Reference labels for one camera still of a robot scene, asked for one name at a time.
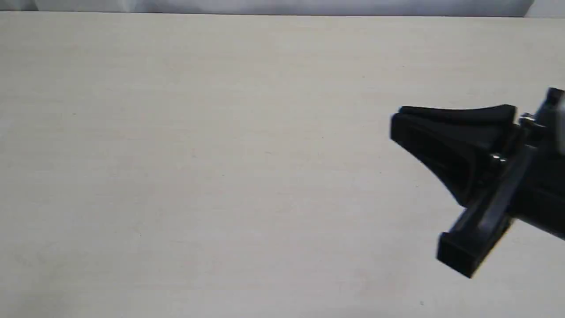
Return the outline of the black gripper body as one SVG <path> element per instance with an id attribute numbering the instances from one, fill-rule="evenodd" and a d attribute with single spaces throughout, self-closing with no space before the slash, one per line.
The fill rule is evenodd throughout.
<path id="1" fill-rule="evenodd" d="M 564 156 L 551 149 L 534 116 L 524 114 L 519 128 L 501 175 L 439 237 L 438 261 L 468 278 L 515 220 L 564 238 Z"/>

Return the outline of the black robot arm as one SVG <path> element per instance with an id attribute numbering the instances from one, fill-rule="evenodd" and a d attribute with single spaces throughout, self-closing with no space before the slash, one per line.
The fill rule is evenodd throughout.
<path id="1" fill-rule="evenodd" d="M 448 110 L 403 106 L 390 139 L 426 166 L 463 211 L 440 233 L 436 258 L 472 278 L 515 220 L 564 238 L 564 156 L 555 133 L 515 123 L 508 104 Z"/>

